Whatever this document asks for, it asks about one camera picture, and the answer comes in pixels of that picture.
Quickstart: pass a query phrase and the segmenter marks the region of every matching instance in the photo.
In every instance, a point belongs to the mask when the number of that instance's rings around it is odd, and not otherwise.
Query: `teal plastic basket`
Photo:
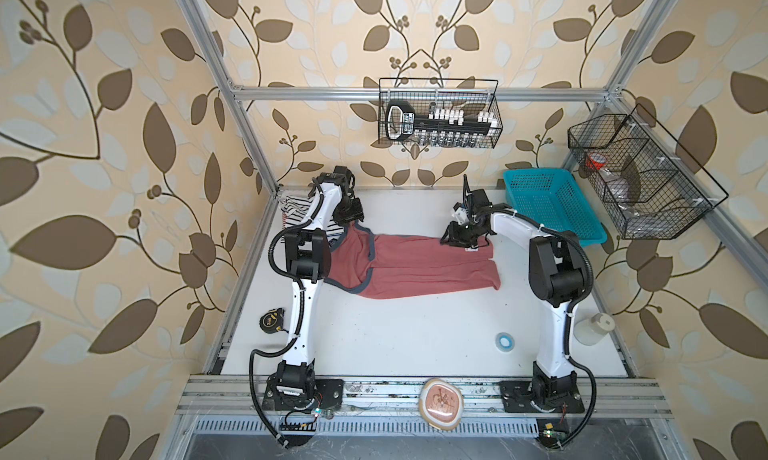
[[[504,172],[507,203],[556,231],[572,231],[582,247],[608,239],[571,172],[562,168],[520,168]]]

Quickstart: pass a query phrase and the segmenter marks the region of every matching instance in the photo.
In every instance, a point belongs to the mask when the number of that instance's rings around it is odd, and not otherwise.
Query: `floral wallpaper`
[[[254,101],[251,124],[278,183],[303,187],[323,168],[346,165],[357,185],[496,187],[509,168],[559,167],[567,130],[586,119],[583,102],[501,102],[504,130],[495,148],[402,145],[378,137],[370,103]]]
[[[601,87],[651,0],[198,0],[244,86]]]
[[[764,247],[767,27],[768,0],[680,0],[624,91],[679,137],[690,155],[669,147],[684,162],[725,187],[720,208]],[[658,379],[691,454],[768,458],[768,293],[703,222],[673,241],[624,241],[597,210],[608,226],[608,241],[588,251],[598,289],[640,375]]]
[[[0,12],[0,458],[157,456],[267,194],[174,0]]]

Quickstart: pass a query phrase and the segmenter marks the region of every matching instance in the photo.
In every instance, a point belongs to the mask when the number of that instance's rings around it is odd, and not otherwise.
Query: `red garment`
[[[493,245],[467,252],[419,235],[374,235],[356,222],[331,247],[326,282],[372,299],[470,291],[502,285]]]

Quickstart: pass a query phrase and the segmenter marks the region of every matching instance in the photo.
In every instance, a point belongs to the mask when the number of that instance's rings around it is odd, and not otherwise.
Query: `black tape measure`
[[[259,325],[261,330],[267,333],[275,333],[283,330],[283,309],[273,309],[261,316]]]

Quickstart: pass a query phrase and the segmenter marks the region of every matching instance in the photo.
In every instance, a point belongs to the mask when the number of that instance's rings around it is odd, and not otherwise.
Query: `wire mesh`
[[[382,78],[379,145],[494,148],[502,134],[495,80]],[[455,83],[456,87],[445,87]]]
[[[667,154],[648,133],[656,125],[674,139],[677,154]],[[728,197],[696,158],[638,107],[629,115],[604,114],[574,125],[568,148],[624,239],[676,238]],[[718,192],[699,189],[679,154],[696,162],[691,170],[702,172]]]

